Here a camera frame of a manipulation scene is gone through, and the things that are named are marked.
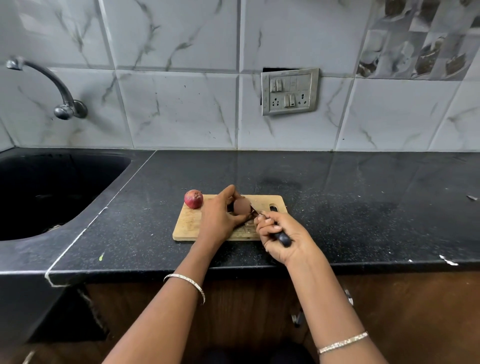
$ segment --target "black sink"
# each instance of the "black sink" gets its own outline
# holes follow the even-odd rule
[[[39,235],[72,220],[130,161],[76,153],[0,159],[0,241]]]

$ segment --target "bangle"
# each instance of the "bangle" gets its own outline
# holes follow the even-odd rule
[[[358,340],[362,340],[362,339],[366,338],[367,336],[368,336],[368,332],[365,331],[365,332],[362,332],[360,335],[354,336],[350,339],[346,339],[346,340],[343,340],[343,341],[337,341],[337,342],[333,343],[332,345],[328,345],[328,346],[325,346],[324,348],[318,349],[317,352],[318,352],[318,354],[323,354],[324,352],[329,352],[331,350],[341,348],[342,346],[352,344],[352,343],[354,343]]]
[[[186,276],[183,276],[183,275],[181,275],[181,274],[172,273],[172,274],[167,274],[167,275],[165,276],[165,278],[163,278],[163,281],[165,282],[165,280],[166,280],[167,278],[170,278],[170,277],[180,278],[180,279],[186,280],[187,282],[191,283],[196,289],[198,289],[198,292],[200,292],[200,294],[202,295],[202,298],[204,299],[204,301],[203,301],[202,304],[205,303],[205,293],[204,293],[204,291],[202,290],[202,288],[200,288],[200,286],[195,283],[194,280],[192,280],[192,279],[190,279],[190,278],[188,278],[188,277],[186,277]]]

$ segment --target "wooden cutting board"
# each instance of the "wooden cutting board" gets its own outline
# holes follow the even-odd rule
[[[204,194],[204,200],[215,196],[216,194]],[[274,194],[246,194],[244,196],[250,200],[253,208],[258,212],[270,211],[270,206],[275,206],[279,212],[287,212],[282,196]],[[192,210],[184,203],[173,230],[173,240],[195,241],[198,237],[201,217],[200,209]],[[255,231],[253,220],[249,220],[244,225],[237,227],[227,240],[260,240],[260,236]]]

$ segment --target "wooden cabinet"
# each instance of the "wooden cabinet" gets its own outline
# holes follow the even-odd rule
[[[341,276],[339,280],[390,364],[480,362],[480,272]],[[101,363],[160,287],[156,283],[88,285],[110,329],[109,339],[37,345],[30,364]],[[204,284],[204,291],[207,300],[195,314],[185,363],[194,363],[209,347],[260,351],[284,339],[303,343],[318,362],[307,325],[295,328],[292,323],[290,315],[297,314],[300,305],[288,279],[211,281]]]

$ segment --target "chrome faucet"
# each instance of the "chrome faucet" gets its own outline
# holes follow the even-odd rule
[[[71,119],[72,116],[80,119],[84,119],[87,117],[87,106],[79,100],[74,100],[67,86],[65,86],[61,79],[59,79],[56,74],[54,74],[48,68],[39,66],[38,64],[27,61],[23,59],[23,57],[18,56],[10,57],[10,59],[6,63],[6,66],[11,70],[18,71],[22,71],[24,66],[31,67],[34,70],[43,73],[55,84],[55,86],[59,89],[61,97],[63,99],[63,104],[56,106],[56,108],[53,110],[53,113],[57,118],[62,120],[68,120]]]

